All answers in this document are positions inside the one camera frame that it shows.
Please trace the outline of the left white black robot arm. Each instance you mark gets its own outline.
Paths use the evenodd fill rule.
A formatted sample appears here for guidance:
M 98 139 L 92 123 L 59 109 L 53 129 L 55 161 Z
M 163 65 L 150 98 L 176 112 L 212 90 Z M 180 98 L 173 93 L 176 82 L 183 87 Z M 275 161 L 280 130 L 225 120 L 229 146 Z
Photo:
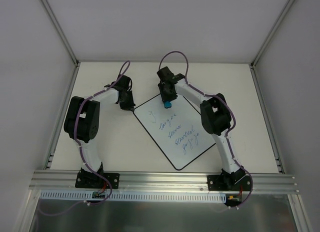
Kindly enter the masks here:
M 95 146 L 99 131 L 100 112 L 109 105 L 117 104 L 121 110 L 133 112 L 135 103 L 133 82 L 128 76 L 119 76 L 111 85 L 88 98 L 71 98 L 63 129 L 78 146 L 82 166 L 80 175 L 94 188 L 104 183 L 103 163 Z

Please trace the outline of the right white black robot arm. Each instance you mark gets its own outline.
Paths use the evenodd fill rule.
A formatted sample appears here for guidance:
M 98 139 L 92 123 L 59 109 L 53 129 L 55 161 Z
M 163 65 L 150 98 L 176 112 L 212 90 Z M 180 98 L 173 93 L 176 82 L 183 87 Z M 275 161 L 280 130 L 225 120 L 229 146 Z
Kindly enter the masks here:
M 212 135 L 220 154 L 222 170 L 213 182 L 221 190 L 235 190 L 241 186 L 246 176 L 245 169 L 236 159 L 229 133 L 234 128 L 235 120 L 221 93 L 209 95 L 187 82 L 181 73 L 175 75 L 166 66 L 158 70 L 159 92 L 165 108 L 179 95 L 194 103 L 200 109 L 201 124 L 204 130 Z

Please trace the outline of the blue whiteboard eraser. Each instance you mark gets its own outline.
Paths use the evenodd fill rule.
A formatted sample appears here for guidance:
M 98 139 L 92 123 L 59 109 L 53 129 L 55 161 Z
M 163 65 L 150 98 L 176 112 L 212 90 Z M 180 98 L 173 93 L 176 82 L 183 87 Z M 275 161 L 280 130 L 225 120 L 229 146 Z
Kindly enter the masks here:
M 163 105 L 164 105 L 165 109 L 169 109 L 172 107 L 172 103 L 170 101 L 164 102 Z

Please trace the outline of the small black-framed whiteboard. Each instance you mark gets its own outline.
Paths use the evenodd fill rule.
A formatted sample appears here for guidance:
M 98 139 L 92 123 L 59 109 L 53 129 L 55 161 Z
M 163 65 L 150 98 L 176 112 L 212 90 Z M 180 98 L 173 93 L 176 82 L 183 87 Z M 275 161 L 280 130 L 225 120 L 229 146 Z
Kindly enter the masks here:
M 165 108 L 160 95 L 141 104 L 134 115 L 175 170 L 181 171 L 216 143 L 201 115 L 183 96 Z

